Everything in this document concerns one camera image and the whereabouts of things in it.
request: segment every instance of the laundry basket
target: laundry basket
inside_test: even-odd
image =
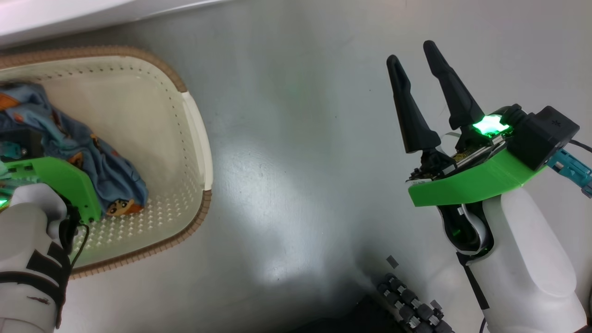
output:
[[[5,56],[6,81],[43,85],[54,107],[129,159],[150,192],[140,213],[90,223],[73,278],[171,248],[202,224],[213,180],[204,122],[183,81],[156,56],[122,46]],[[81,229],[73,254],[83,236]]]

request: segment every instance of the green bracket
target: green bracket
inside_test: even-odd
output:
[[[5,162],[12,179],[39,179],[78,208],[82,223],[101,219],[101,206],[91,179],[72,164],[53,157]]]
[[[522,187],[541,170],[532,171],[504,149],[449,178],[411,186],[409,195],[416,207],[474,203]]]

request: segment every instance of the blue cloth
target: blue cloth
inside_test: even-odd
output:
[[[139,212],[146,205],[146,184],[132,164],[88,126],[53,108],[41,85],[0,86],[0,111],[3,105],[12,107],[0,112],[0,130],[24,126],[40,132],[46,156],[69,161],[88,174],[103,214]]]

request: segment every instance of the gray floor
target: gray floor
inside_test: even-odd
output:
[[[448,117],[426,39],[483,109],[551,104],[584,127],[592,8],[569,2],[238,0],[20,49],[127,44],[162,57],[195,97],[214,158],[199,231],[71,282],[60,332],[279,332],[348,310],[391,254],[457,333],[477,332],[482,314],[438,213],[414,208],[403,184],[419,156],[404,153],[385,61],[400,57],[441,133]],[[550,172],[530,189],[586,302],[592,208]]]

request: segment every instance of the black strap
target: black strap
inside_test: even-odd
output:
[[[60,265],[62,265],[62,268],[67,267],[69,271],[72,270],[70,267],[70,258],[68,258],[66,251],[64,251],[60,245],[52,242],[51,245],[49,245],[49,249],[47,250],[47,255],[59,262]]]
[[[62,307],[64,302],[64,295],[60,288],[56,287],[46,278],[42,278],[35,274],[24,272],[1,272],[0,283],[16,283],[31,286],[51,297],[58,309]]]
[[[70,275],[70,272],[68,272],[67,268],[63,269],[60,267],[60,265],[56,264],[55,261],[45,257],[37,250],[35,250],[31,255],[31,258],[27,263],[27,269],[51,277],[55,282],[57,282],[60,288],[64,285],[68,275]]]
[[[489,303],[487,303],[487,299],[485,298],[485,294],[483,293],[483,290],[481,290],[481,287],[479,286],[479,282],[477,282],[477,279],[473,275],[473,272],[466,265],[467,256],[460,254],[458,252],[456,253],[456,256],[458,257],[458,261],[461,263],[462,268],[465,269],[466,277],[469,278],[469,283],[471,284],[471,288],[473,289],[473,293],[475,294],[475,297],[477,298],[477,302],[479,303],[479,307],[481,308],[481,310],[489,309]]]

